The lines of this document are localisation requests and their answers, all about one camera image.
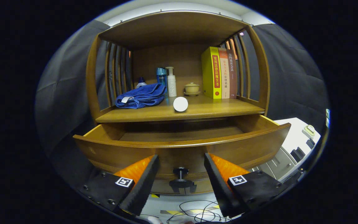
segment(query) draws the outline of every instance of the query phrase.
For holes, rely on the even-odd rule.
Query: screw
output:
[[[112,200],[112,199],[108,199],[108,200],[107,200],[107,203],[109,203],[109,204],[115,204],[115,201]]]

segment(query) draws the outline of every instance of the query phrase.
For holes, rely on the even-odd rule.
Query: cabinet top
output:
[[[132,51],[170,44],[217,46],[247,26],[243,21],[213,13],[166,11],[123,21],[99,37]]]

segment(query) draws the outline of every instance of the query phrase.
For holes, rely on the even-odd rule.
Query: small white bottle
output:
[[[145,85],[147,85],[147,84],[145,83],[145,80],[143,79],[143,77],[139,77],[139,82],[138,82],[138,85],[136,85],[136,88],[139,88],[139,87],[145,86]]]
[[[168,97],[176,96],[176,78],[173,75],[173,67],[165,67],[169,71],[167,76],[167,85],[168,85]]]

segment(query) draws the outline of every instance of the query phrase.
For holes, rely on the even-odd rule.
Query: orange gripper pad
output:
[[[216,167],[219,170],[220,175],[222,176],[223,180],[225,181],[225,183],[227,184],[227,187],[230,186],[227,183],[227,181],[229,180],[229,177],[235,177],[235,176],[239,176],[239,175],[244,175],[247,173],[250,173],[248,170],[243,169],[239,166],[237,166],[234,163],[230,163],[229,161],[222,159],[218,156],[215,156],[213,154],[210,154],[213,162],[215,163]]]
[[[142,176],[143,172],[145,171],[147,165],[152,160],[153,156],[154,155],[141,159],[136,163],[129,165],[126,168],[116,172],[114,175],[133,179],[135,181],[135,185],[134,185],[135,187],[136,184],[139,182],[139,179]]]

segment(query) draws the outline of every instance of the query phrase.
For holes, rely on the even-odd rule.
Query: white wall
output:
[[[144,14],[167,10],[200,10],[221,13],[224,16],[244,20],[249,24],[273,23],[263,15],[229,0],[133,0],[106,11],[95,18],[109,26]]]
[[[274,22],[267,17],[250,10],[249,12],[243,14],[241,18],[244,20],[244,22],[253,24],[253,25],[260,25],[260,24],[274,24]]]
[[[213,6],[206,6],[202,4],[194,4],[194,3],[183,3],[183,2],[171,2],[171,3],[161,3],[161,4],[154,4],[150,6],[144,6],[140,7],[128,12],[124,12],[120,15],[117,15],[115,17],[112,17],[106,21],[103,21],[105,24],[108,24],[109,26],[113,26],[115,24],[120,23],[120,20],[125,21],[129,20],[131,18],[141,16],[144,14],[154,13],[167,11],[167,10],[200,10],[200,11],[207,11],[207,12],[213,12],[213,13],[221,13],[224,16],[232,17],[238,20],[241,20],[241,17],[239,15],[233,14],[231,12],[225,11],[220,8],[216,8]]]

